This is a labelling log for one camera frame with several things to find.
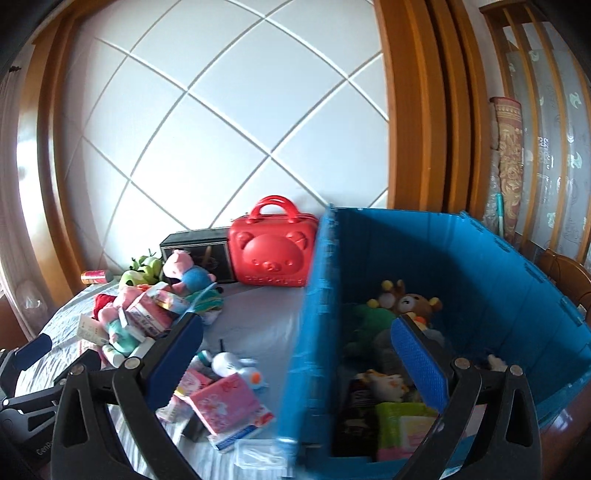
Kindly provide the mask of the green frog plush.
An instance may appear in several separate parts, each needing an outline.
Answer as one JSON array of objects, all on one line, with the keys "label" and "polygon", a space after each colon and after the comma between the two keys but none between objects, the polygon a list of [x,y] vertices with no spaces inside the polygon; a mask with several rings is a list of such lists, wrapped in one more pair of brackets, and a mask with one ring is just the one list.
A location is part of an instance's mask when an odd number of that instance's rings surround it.
[{"label": "green frog plush", "polygon": [[161,280],[162,267],[161,256],[148,251],[147,255],[131,259],[131,264],[122,273],[119,283],[127,286],[155,285]]}]

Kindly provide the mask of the white penguin plush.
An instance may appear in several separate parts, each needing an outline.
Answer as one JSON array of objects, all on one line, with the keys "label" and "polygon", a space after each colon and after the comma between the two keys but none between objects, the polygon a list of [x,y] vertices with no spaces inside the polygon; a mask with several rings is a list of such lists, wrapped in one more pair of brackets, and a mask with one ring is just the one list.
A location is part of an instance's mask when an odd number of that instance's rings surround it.
[{"label": "white penguin plush", "polygon": [[237,374],[252,390],[260,390],[267,386],[266,378],[254,359],[240,358],[225,350],[214,355],[205,349],[197,352],[197,359],[218,377],[226,378]]}]

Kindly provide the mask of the pink pig plush teal dress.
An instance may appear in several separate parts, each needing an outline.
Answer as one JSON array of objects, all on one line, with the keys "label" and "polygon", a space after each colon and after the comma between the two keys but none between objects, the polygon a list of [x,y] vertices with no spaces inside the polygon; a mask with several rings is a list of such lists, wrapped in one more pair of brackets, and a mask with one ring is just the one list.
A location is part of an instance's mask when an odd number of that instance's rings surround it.
[{"label": "pink pig plush teal dress", "polygon": [[124,329],[119,314],[142,293],[143,291],[138,287],[123,285],[119,287],[116,296],[106,294],[97,296],[103,304],[95,304],[95,317],[106,332],[109,343],[124,356],[128,356],[140,341]]}]

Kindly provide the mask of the green plush toy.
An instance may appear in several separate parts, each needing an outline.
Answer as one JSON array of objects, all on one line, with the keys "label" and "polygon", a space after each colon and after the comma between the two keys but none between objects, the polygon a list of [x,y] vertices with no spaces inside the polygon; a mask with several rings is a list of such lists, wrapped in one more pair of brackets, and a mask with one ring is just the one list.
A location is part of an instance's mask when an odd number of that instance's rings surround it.
[{"label": "green plush toy", "polygon": [[394,318],[396,314],[385,308],[372,308],[366,304],[353,307],[349,314],[353,335],[352,341],[346,344],[346,354],[356,355],[368,351],[375,338],[391,328]]}]

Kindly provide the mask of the pink tissue pack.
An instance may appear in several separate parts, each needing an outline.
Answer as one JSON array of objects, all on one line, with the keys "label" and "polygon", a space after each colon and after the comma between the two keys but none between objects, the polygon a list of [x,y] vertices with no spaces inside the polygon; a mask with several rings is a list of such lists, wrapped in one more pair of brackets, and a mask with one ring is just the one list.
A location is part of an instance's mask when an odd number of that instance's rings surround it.
[{"label": "pink tissue pack", "polygon": [[276,419],[238,373],[207,386],[189,387],[181,399],[197,414],[209,432],[209,443],[219,453],[256,436]]}]

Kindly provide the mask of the rolled patterned carpet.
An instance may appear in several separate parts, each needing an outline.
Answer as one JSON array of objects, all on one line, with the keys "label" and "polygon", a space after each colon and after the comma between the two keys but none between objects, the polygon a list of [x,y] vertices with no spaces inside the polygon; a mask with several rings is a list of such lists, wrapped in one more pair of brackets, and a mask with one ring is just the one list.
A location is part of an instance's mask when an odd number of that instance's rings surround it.
[{"label": "rolled patterned carpet", "polygon": [[490,103],[497,128],[493,131],[493,151],[498,154],[496,164],[503,202],[500,218],[503,225],[502,237],[513,243],[524,188],[522,106],[517,100],[500,96],[492,97]]}]

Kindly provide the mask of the brown bear plush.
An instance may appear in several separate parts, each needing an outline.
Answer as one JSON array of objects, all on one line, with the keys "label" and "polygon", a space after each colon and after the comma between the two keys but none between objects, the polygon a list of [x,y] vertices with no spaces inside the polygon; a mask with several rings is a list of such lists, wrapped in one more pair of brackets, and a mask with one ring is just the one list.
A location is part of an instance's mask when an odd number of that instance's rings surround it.
[{"label": "brown bear plush", "polygon": [[443,308],[441,300],[437,297],[427,299],[419,294],[407,293],[405,283],[398,280],[396,283],[385,280],[382,282],[382,293],[377,299],[367,302],[370,308],[383,308],[394,314],[409,315],[422,328],[431,326],[434,313]]}]

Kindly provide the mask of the pink snack can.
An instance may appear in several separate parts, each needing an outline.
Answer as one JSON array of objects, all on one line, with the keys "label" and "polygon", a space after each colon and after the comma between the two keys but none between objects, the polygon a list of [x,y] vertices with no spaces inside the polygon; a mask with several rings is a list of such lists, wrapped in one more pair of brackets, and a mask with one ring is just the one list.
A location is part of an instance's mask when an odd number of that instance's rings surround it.
[{"label": "pink snack can", "polygon": [[80,280],[85,285],[108,284],[113,278],[110,270],[87,270],[80,275]]}]

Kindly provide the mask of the clear plastic bag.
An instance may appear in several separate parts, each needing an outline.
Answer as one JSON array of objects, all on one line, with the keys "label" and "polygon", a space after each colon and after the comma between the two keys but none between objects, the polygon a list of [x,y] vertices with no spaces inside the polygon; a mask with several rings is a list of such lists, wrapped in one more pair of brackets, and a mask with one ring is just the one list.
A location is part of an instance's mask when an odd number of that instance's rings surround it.
[{"label": "clear plastic bag", "polygon": [[242,470],[283,471],[290,469],[290,455],[279,440],[242,439],[235,444],[235,465]]}]

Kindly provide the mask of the striped grey tablecloth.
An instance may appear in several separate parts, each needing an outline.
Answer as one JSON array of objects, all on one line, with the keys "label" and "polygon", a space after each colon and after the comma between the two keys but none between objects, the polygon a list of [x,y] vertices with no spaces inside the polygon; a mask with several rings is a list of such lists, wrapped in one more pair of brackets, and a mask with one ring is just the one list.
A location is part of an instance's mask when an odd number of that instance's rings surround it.
[{"label": "striped grey tablecloth", "polygon": [[[114,294],[114,285],[92,285],[62,306],[43,327],[52,339],[52,350],[21,373],[18,396],[43,390],[86,348],[76,337],[79,316],[93,310],[94,297]],[[204,330],[202,347],[216,353],[219,345],[240,358],[256,360],[266,388],[256,392],[263,405],[280,414],[287,367],[300,330],[304,290],[297,288],[223,287],[223,308],[219,317]],[[195,472],[203,479],[276,479],[270,470],[243,470],[235,465],[235,453],[219,453],[205,436],[192,442],[181,435],[183,421],[167,424],[165,430]]]}]

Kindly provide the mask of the blue plastic storage crate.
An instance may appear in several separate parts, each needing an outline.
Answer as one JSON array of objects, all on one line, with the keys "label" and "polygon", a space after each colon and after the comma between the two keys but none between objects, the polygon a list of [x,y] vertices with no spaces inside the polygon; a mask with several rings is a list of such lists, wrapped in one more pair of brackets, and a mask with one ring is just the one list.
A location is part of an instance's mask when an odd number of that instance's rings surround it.
[{"label": "blue plastic storage crate", "polygon": [[[349,355],[351,309],[382,282],[437,297],[429,329],[452,357],[477,368],[523,370],[539,433],[590,379],[590,330],[575,305],[510,244],[465,213],[329,208],[318,227],[301,330],[276,435],[314,479],[398,479],[408,460],[378,460],[381,402],[361,376],[380,367],[373,347]],[[460,468],[485,407],[475,408],[448,477]]]}]

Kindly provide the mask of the wooden chair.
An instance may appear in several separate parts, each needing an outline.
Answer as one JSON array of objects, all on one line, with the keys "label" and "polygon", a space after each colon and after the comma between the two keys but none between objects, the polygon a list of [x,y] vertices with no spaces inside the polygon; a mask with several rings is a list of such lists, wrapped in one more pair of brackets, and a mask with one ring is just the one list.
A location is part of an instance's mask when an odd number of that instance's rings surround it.
[{"label": "wooden chair", "polygon": [[537,266],[579,310],[584,311],[585,321],[590,324],[591,279],[585,268],[551,249],[541,254]]}]

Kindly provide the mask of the green wipes pack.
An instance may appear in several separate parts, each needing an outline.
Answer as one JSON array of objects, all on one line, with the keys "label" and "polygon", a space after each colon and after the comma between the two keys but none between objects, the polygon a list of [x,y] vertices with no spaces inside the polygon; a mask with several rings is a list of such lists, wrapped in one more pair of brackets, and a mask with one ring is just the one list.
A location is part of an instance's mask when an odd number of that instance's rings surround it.
[{"label": "green wipes pack", "polygon": [[378,460],[409,459],[438,417],[424,403],[384,402],[376,407],[380,423]]}]

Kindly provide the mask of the pink pig plush blue shirt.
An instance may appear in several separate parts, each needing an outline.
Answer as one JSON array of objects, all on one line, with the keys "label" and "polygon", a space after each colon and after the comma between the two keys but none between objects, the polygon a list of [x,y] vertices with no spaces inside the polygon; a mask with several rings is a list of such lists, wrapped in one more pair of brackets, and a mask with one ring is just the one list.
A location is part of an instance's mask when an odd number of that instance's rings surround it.
[{"label": "pink pig plush blue shirt", "polygon": [[162,273],[167,279],[176,280],[171,289],[180,296],[199,292],[215,282],[215,276],[195,264],[184,250],[174,250],[169,255],[163,264]]}]

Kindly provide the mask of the black framed box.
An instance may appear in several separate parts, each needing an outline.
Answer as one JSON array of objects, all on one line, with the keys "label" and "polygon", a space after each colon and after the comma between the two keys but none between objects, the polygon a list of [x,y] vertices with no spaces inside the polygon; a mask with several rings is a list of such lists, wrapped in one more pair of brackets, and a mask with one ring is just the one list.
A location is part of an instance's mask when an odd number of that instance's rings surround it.
[{"label": "black framed box", "polygon": [[167,260],[174,250],[184,250],[195,265],[213,274],[218,283],[235,283],[228,233],[228,227],[220,227],[170,234],[159,244],[162,259]]}]

